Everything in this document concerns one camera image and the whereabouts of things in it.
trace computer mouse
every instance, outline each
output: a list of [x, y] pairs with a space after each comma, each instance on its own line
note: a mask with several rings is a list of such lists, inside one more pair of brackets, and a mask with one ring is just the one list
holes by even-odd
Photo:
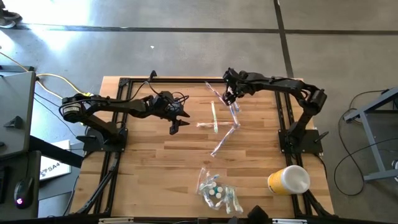
[[33, 201], [33, 178], [26, 177], [18, 181], [14, 191], [15, 205], [19, 209], [27, 208]]

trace gray floor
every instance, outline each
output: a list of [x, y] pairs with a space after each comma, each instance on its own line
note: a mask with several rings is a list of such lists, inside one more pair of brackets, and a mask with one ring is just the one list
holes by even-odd
[[[34, 24], [278, 28], [271, 0], [4, 2], [22, 14], [24, 23]], [[394, 0], [280, 0], [280, 7], [286, 29], [397, 30], [398, 2]], [[333, 182], [333, 170], [346, 155], [337, 135], [338, 119], [354, 95], [397, 85], [397, 42], [398, 35], [287, 35], [294, 77], [304, 78], [328, 94], [323, 111], [315, 117], [315, 126], [330, 131], [323, 140], [324, 160], [333, 206], [341, 217], [398, 223], [398, 183], [394, 180], [368, 183], [364, 192], [354, 197], [339, 193]], [[279, 34], [2, 30], [0, 44], [2, 51], [18, 62], [37, 67], [39, 73], [63, 75], [79, 89], [92, 93], [99, 92], [105, 75], [148, 75], [151, 70], [159, 75], [221, 76], [228, 67], [234, 67], [267, 76], [286, 76]], [[0, 58], [0, 64], [11, 62]], [[44, 83], [62, 96], [75, 94], [60, 80], [46, 77]], [[60, 103], [39, 86], [37, 92]], [[355, 107], [377, 96], [363, 95]], [[76, 134], [83, 132], [79, 124], [69, 126]], [[342, 132], [350, 151], [368, 144], [361, 126], [343, 124]], [[74, 139], [37, 103], [32, 134], [50, 142]], [[394, 152], [382, 152], [382, 156], [386, 165], [398, 158]], [[376, 170], [369, 151], [355, 158], [365, 174]], [[337, 176], [346, 192], [355, 192], [361, 186], [352, 161], [344, 162]], [[40, 202], [40, 216], [60, 215], [68, 194], [47, 200], [51, 201]]]

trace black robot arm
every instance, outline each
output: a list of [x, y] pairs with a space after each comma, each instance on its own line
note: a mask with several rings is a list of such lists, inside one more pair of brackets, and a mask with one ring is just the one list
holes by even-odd
[[293, 95], [303, 108], [303, 114], [287, 131], [286, 141], [292, 146], [300, 144], [305, 135], [306, 125], [312, 116], [321, 111], [327, 98], [324, 90], [291, 78], [267, 78], [260, 73], [245, 71], [237, 73], [233, 68], [229, 68], [223, 79], [227, 86], [223, 100], [227, 105], [234, 103], [237, 98], [243, 97], [245, 94], [253, 95], [261, 90], [272, 90]]
[[115, 142], [120, 138], [115, 123], [107, 123], [95, 115], [97, 111], [112, 111], [129, 113], [136, 118], [157, 116], [172, 122], [170, 134], [178, 132], [178, 127], [189, 123], [177, 119], [177, 116], [189, 118], [184, 112], [181, 102], [176, 101], [169, 91], [162, 91], [153, 97], [149, 95], [139, 100], [116, 100], [110, 97], [104, 98], [99, 95], [85, 96], [76, 94], [73, 97], [62, 99], [60, 113], [65, 121], [71, 123], [81, 122], [99, 131], [105, 140]]

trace wooden tabletop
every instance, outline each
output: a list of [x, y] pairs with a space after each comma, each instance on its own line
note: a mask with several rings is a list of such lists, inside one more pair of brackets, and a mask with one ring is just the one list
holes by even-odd
[[[116, 97], [120, 77], [104, 77], [100, 95]], [[133, 93], [140, 83], [134, 84]], [[153, 83], [157, 91], [180, 91], [189, 95], [185, 111], [191, 116], [182, 118], [191, 123], [169, 135], [170, 122], [154, 116], [138, 119], [128, 116], [129, 137], [122, 154], [113, 202], [113, 217], [230, 217], [224, 207], [218, 211], [208, 208], [203, 197], [195, 193], [200, 169], [219, 174], [219, 182], [236, 187], [238, 200], [245, 217], [255, 205], [261, 206], [270, 217], [294, 216], [289, 196], [273, 195], [267, 188], [267, 177], [286, 167], [280, 153], [279, 127], [273, 91], [260, 91], [254, 96], [239, 99], [238, 114], [241, 127], [221, 147], [216, 157], [210, 153], [229, 126], [197, 128], [196, 124], [213, 122], [211, 101], [215, 102], [218, 121], [232, 121], [227, 107], [202, 83]], [[219, 92], [223, 84], [213, 84]], [[136, 98], [154, 93], [144, 85]], [[302, 113], [292, 98], [295, 119]], [[96, 113], [110, 121], [112, 113]], [[310, 123], [307, 129], [313, 128]], [[77, 211], [89, 199], [100, 179], [103, 152], [94, 152], [83, 161], [71, 212]], [[314, 155], [303, 154], [305, 169], [311, 177], [316, 199], [330, 213], [333, 207], [321, 162]], [[108, 187], [103, 205], [106, 204]]]

